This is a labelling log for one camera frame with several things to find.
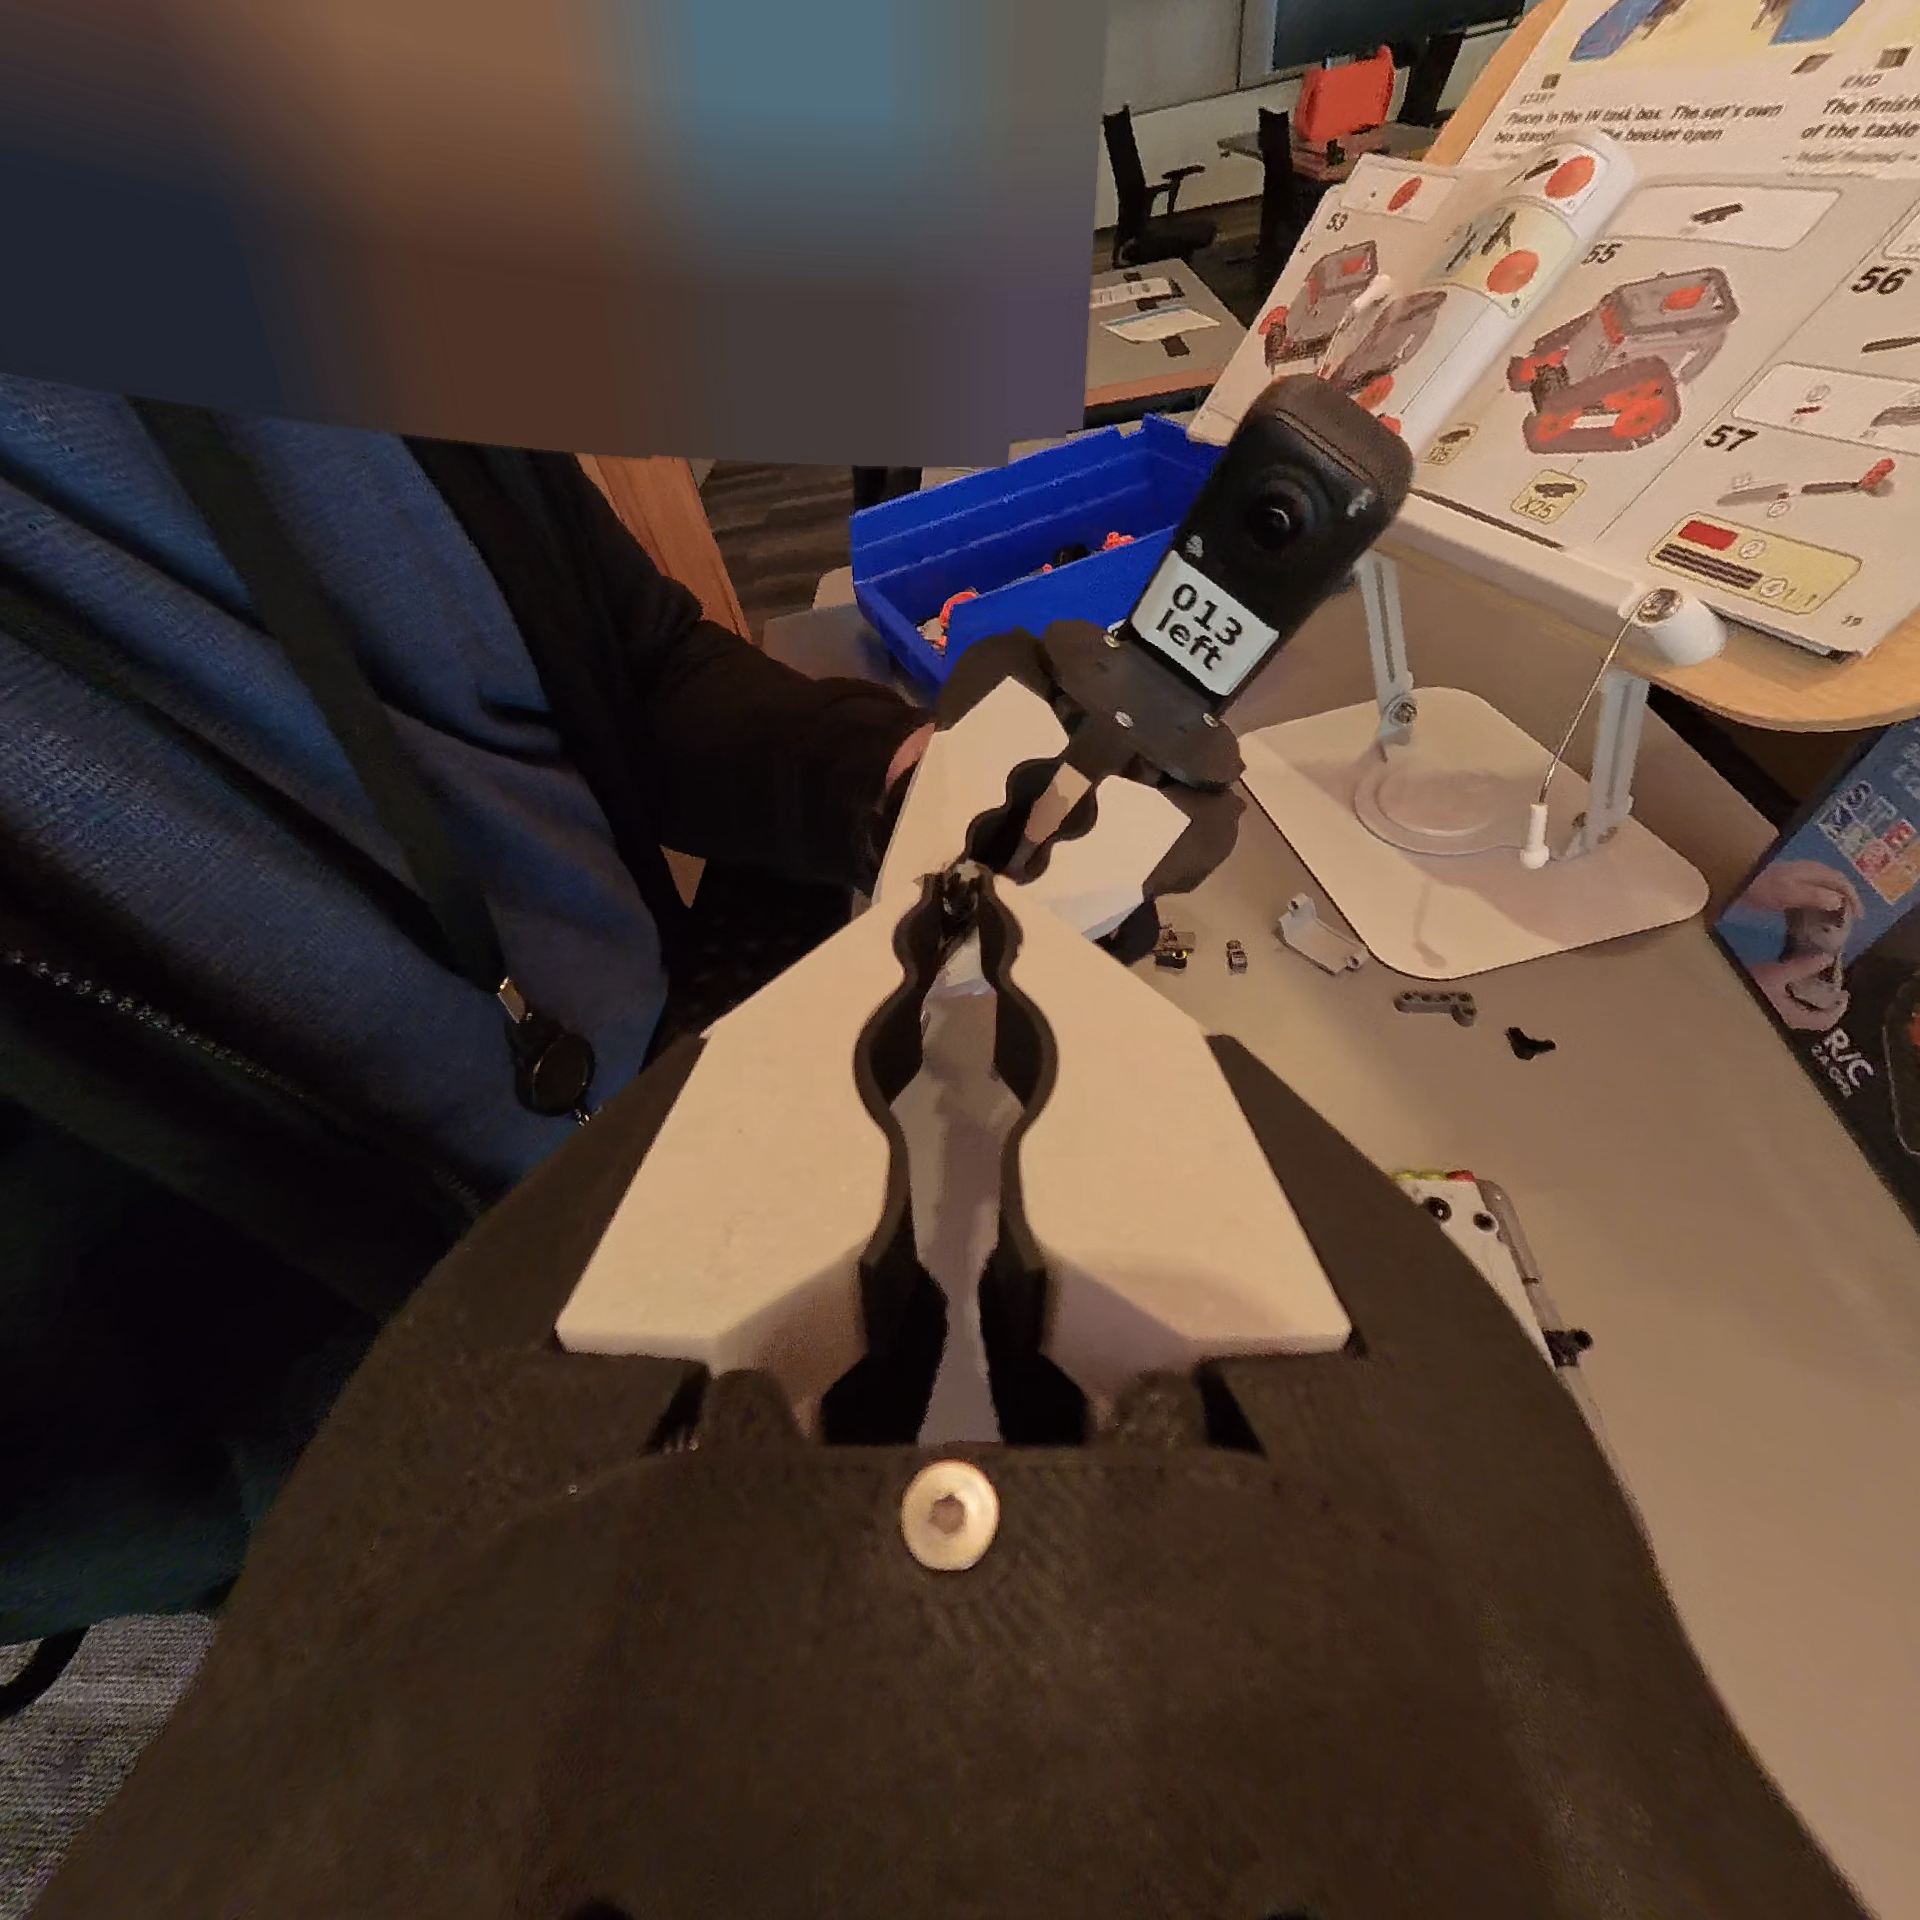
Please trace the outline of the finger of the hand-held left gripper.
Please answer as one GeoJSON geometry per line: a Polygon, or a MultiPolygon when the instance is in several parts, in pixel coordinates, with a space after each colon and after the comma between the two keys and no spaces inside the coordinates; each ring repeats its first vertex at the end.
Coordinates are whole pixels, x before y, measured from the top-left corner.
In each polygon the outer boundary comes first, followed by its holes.
{"type": "Polygon", "coordinates": [[[1009,787],[1037,768],[1043,788],[1065,752],[1066,729],[1048,702],[978,702],[937,726],[880,865],[880,901],[914,902],[925,875],[966,854],[981,819],[1013,806],[1018,834],[1033,801],[1009,797],[1009,787]]]}
{"type": "Polygon", "coordinates": [[[1058,832],[1034,880],[1005,884],[1005,908],[1024,938],[1075,933],[1096,941],[1145,902],[1145,882],[1187,827],[1157,787],[1093,787],[1085,832],[1058,832]]]}

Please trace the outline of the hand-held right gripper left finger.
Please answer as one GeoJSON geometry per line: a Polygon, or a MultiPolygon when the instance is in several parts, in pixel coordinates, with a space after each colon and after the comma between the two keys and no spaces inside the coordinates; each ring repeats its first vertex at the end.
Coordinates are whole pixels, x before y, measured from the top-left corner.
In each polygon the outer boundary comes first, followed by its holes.
{"type": "Polygon", "coordinates": [[[669,1100],[560,1310],[567,1353],[755,1372],[791,1406],[929,1403],[945,1296],[894,1104],[944,960],[929,872],[641,1077],[669,1100]]]}

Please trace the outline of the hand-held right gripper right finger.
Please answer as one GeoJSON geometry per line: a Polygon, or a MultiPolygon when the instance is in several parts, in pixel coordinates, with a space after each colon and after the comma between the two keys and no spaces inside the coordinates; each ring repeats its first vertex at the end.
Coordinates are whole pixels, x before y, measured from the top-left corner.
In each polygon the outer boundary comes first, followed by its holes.
{"type": "Polygon", "coordinates": [[[1344,1348],[1351,1316],[1211,1035],[992,880],[985,978],[1017,1104],[985,1268],[993,1403],[1090,1406],[1206,1361],[1344,1348]]]}

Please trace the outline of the building kit robot model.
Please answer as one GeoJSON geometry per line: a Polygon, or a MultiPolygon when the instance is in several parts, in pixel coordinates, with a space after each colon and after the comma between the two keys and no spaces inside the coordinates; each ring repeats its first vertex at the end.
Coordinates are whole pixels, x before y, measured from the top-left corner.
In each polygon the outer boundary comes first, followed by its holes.
{"type": "Polygon", "coordinates": [[[1402,1169],[1392,1180],[1477,1265],[1598,1428],[1598,1403],[1581,1374],[1593,1338],[1552,1301],[1510,1196],[1464,1169],[1402,1169]]]}

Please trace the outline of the person's left forearm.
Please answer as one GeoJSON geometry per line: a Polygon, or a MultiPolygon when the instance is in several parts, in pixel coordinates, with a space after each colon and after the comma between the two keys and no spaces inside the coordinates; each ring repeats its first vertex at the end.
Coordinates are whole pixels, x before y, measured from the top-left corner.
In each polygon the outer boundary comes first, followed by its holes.
{"type": "Polygon", "coordinates": [[[593,481],[617,709],[663,844],[785,880],[871,891],[929,717],[864,680],[810,680],[706,618],[593,481]]]}

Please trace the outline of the long background desk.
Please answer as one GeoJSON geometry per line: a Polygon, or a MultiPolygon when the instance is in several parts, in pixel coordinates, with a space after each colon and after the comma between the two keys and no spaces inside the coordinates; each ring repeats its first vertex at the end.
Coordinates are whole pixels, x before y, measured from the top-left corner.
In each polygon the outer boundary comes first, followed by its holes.
{"type": "Polygon", "coordinates": [[[1096,272],[1088,298],[1083,426],[1192,409],[1242,333],[1245,328],[1184,260],[1096,272]]]}

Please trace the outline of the blue storage bin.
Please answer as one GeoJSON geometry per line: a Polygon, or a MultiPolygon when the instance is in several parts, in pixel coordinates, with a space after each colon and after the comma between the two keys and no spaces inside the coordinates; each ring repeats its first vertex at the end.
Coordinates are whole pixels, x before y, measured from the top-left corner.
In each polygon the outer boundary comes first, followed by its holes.
{"type": "Polygon", "coordinates": [[[1041,636],[1058,619],[1110,628],[1218,457],[1181,424],[1150,416],[854,512],[854,604],[925,689],[992,636],[1041,636]]]}

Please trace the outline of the black office chair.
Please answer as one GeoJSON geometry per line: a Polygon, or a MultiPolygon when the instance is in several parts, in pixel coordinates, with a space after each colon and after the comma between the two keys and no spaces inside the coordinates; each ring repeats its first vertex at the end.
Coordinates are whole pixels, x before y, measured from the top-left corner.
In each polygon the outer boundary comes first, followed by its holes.
{"type": "Polygon", "coordinates": [[[1102,137],[1114,186],[1110,269],[1143,269],[1170,260],[1190,266],[1215,240],[1215,224],[1198,210],[1178,210],[1186,180],[1206,171],[1187,162],[1150,178],[1137,150],[1130,106],[1102,117],[1102,137]]]}

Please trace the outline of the open instruction booklet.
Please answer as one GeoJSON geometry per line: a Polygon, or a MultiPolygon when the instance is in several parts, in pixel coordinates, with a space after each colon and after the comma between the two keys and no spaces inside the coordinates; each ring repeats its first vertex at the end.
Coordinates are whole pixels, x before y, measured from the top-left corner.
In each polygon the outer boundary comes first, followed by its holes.
{"type": "Polygon", "coordinates": [[[1360,161],[1190,436],[1317,376],[1401,529],[1814,657],[1914,611],[1914,4],[1560,4],[1455,164],[1360,161]]]}

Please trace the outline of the white booklet holder bar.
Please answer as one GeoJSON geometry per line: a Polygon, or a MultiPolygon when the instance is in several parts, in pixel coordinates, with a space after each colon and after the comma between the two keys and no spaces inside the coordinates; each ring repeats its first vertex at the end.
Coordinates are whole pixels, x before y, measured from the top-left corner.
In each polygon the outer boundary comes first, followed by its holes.
{"type": "Polygon", "coordinates": [[[1640,565],[1598,560],[1415,493],[1383,538],[1397,557],[1449,566],[1599,641],[1623,637],[1659,670],[1705,665],[1728,630],[1696,594],[1654,582],[1640,565]]]}

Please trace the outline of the person's blue sweater torso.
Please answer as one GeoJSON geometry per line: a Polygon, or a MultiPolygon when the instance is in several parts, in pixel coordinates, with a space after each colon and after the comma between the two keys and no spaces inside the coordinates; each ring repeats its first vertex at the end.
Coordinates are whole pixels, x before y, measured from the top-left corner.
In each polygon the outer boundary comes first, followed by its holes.
{"type": "Polygon", "coordinates": [[[570,452],[5,376],[5,1646],[205,1616],[431,1267],[698,1005],[570,452]]]}

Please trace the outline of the blue robot kit box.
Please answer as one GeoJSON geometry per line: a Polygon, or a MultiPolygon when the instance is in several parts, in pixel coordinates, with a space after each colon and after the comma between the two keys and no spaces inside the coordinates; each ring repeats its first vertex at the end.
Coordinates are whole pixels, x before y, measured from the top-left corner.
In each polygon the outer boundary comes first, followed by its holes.
{"type": "Polygon", "coordinates": [[[1712,938],[1846,1137],[1918,1218],[1918,722],[1794,814],[1712,938]]]}

